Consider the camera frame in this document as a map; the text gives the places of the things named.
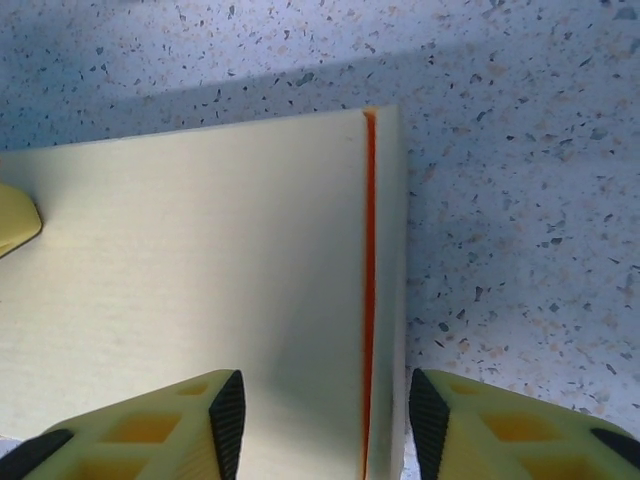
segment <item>black rubber pad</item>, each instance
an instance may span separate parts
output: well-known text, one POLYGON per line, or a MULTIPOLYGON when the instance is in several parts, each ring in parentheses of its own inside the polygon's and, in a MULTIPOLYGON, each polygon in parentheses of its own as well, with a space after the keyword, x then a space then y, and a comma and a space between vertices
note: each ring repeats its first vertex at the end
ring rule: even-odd
POLYGON ((70 430, 54 430, 27 440, 0 458, 0 479, 22 480, 72 438, 70 430))
POLYGON ((220 480, 235 480, 238 474, 245 412, 244 382, 242 373, 236 370, 209 407, 220 480))
POLYGON ((449 426, 450 409, 422 370, 414 370, 409 392, 409 420, 418 453, 420 478, 436 480, 449 426))
POLYGON ((591 433, 640 471, 640 442, 604 428, 592 428, 591 433))

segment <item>speckled countertop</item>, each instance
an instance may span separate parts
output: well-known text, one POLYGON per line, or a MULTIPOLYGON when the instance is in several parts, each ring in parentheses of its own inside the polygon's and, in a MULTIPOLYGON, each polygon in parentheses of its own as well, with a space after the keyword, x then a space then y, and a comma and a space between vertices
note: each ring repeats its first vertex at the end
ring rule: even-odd
POLYGON ((0 148, 402 105, 410 366, 640 435, 638 0, 3 5, 0 148))

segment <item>rectangular hole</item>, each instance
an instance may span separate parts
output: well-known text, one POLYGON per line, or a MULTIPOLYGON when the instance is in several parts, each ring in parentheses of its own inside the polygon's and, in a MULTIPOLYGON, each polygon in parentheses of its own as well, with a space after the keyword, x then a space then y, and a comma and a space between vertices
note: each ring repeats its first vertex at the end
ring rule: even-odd
POLYGON ((162 443, 180 421, 178 414, 138 413, 121 420, 102 439, 112 443, 162 443))
POLYGON ((458 395, 477 395, 478 393, 480 393, 475 388, 460 383, 449 385, 449 388, 451 388, 451 390, 453 390, 458 395))
POLYGON ((502 442, 546 442, 562 438, 553 425, 531 413, 483 414, 481 418, 502 442))
POLYGON ((198 383, 178 391, 178 395, 202 395, 207 390, 206 383, 198 383))
POLYGON ((612 480, 584 456, 521 458, 532 480, 612 480))

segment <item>red stripe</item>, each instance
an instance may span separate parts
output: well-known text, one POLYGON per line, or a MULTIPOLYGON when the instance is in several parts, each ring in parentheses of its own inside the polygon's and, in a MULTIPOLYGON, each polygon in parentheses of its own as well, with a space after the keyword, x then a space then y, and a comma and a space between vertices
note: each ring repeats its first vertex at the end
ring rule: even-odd
POLYGON ((371 430, 371 394, 373 390, 373 343, 376 314, 376 115, 365 111, 367 121, 365 280, 364 280, 364 389, 362 478, 367 478, 369 434, 371 430))

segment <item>foam board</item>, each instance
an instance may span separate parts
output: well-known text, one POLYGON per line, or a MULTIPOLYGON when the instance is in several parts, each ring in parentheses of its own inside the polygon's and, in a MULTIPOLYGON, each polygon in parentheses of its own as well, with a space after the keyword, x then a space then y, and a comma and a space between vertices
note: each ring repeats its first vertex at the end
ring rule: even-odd
POLYGON ((2 155, 44 227, 0 260, 0 432, 237 368, 239 478, 399 478, 407 168, 368 117, 2 155))

